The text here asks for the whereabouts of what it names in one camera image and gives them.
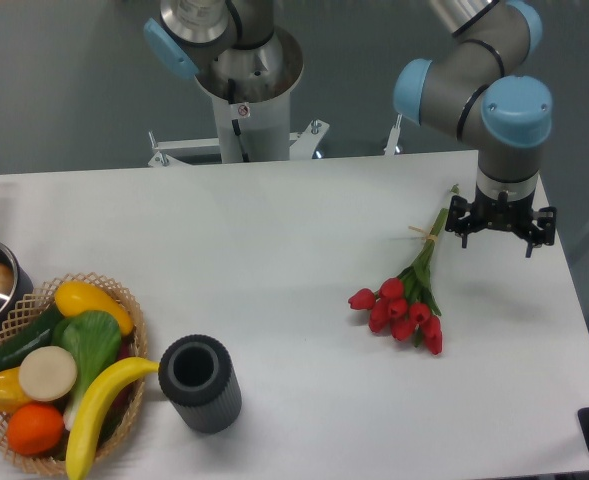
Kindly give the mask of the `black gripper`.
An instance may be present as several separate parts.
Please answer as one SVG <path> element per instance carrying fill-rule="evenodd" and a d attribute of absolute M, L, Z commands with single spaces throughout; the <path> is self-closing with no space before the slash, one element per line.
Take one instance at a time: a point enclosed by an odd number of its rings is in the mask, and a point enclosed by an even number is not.
<path fill-rule="evenodd" d="M 483 230 L 508 232 L 527 243 L 525 257 L 530 258 L 538 246 L 552 246 L 556 240 L 557 209 L 552 206 L 535 210 L 536 187 L 526 195 L 511 194 L 506 188 L 497 194 L 486 194 L 476 186 L 472 202 L 460 195 L 450 201 L 445 230 L 461 238 L 467 248 L 468 237 Z"/>

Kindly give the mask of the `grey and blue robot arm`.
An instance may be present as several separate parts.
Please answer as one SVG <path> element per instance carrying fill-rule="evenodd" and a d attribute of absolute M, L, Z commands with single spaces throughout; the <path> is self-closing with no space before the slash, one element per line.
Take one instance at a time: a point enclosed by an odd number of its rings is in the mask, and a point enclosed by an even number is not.
<path fill-rule="evenodd" d="M 415 59 L 399 74 L 399 115 L 455 137 L 478 153 L 473 200 L 455 198 L 445 227 L 467 238 L 510 232 L 530 248 L 552 245 L 556 211 L 533 208 L 553 100 L 516 69 L 542 37 L 522 1 L 434 1 L 456 41 L 443 61 Z M 290 95 L 303 72 L 298 42 L 274 21 L 270 1 L 164 1 L 143 28 L 156 58 L 209 95 L 226 163 L 289 160 Z"/>

